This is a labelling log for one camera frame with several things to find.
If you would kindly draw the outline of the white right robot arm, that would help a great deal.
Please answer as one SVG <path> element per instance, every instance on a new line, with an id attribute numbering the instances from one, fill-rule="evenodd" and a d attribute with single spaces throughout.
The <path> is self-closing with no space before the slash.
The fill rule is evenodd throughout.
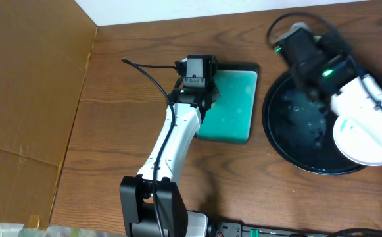
<path id="1" fill-rule="evenodd" d="M 337 115 L 333 139 L 355 163 L 382 165 L 382 87 L 364 72 L 338 31 L 322 36 L 299 28 L 281 36 L 275 50 L 289 65 L 298 89 Z"/>

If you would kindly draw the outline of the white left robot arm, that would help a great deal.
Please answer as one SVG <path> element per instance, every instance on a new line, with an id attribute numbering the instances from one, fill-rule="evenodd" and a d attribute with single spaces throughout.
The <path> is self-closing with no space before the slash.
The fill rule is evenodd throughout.
<path id="1" fill-rule="evenodd" d="M 213 55 L 188 55 L 172 69 L 179 78 L 166 93 L 166 118 L 155 146 L 135 176 L 120 183 L 127 236 L 212 236 L 209 218 L 187 210 L 178 184 L 185 158 L 205 114 L 220 97 Z"/>

